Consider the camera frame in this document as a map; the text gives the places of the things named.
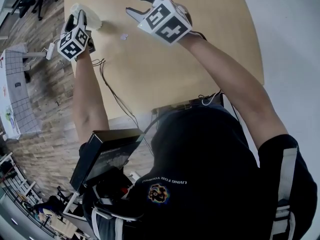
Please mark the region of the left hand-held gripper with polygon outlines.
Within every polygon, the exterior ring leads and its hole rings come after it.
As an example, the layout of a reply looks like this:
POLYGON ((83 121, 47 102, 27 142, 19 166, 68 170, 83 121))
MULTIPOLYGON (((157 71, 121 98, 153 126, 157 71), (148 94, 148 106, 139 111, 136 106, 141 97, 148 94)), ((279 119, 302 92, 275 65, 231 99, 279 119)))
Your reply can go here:
POLYGON ((58 53, 69 62, 76 60, 86 47, 90 54, 96 51, 91 31, 83 29, 87 26, 87 15, 83 9, 79 10, 77 25, 79 27, 74 28, 74 15, 70 14, 63 25, 63 31, 68 33, 63 33, 57 43, 58 53))

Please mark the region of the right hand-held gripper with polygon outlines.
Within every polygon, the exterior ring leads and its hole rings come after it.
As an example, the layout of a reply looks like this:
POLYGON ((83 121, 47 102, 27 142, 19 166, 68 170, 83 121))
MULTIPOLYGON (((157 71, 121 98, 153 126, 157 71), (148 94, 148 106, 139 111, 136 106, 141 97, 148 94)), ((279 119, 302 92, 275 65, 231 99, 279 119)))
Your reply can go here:
POLYGON ((192 30, 189 20, 172 0, 141 1, 151 3, 155 8, 142 12, 127 7, 126 13, 139 23, 139 29, 163 43, 172 46, 192 30))

